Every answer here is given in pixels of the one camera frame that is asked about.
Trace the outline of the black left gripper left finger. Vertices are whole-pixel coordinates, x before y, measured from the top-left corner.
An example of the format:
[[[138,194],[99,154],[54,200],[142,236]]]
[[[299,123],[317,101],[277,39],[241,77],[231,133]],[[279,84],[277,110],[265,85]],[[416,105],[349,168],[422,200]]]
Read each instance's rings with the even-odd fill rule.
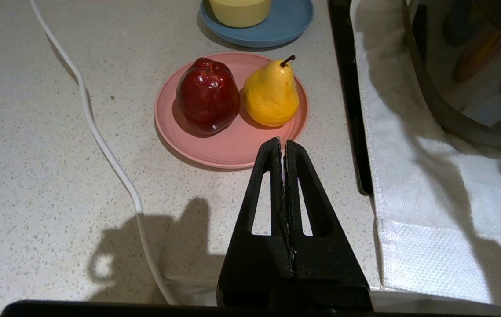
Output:
[[[270,173],[271,234],[254,235],[264,173]],[[276,288],[293,276],[281,142],[260,146],[217,282],[218,307],[267,308]]]

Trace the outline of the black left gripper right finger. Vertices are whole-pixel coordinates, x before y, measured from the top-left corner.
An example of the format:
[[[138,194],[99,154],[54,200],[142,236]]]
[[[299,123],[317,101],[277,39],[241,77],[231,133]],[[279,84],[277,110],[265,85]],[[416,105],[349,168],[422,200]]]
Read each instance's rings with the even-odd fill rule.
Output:
[[[327,193],[298,143],[285,147],[293,275],[314,307],[371,308],[369,284]]]

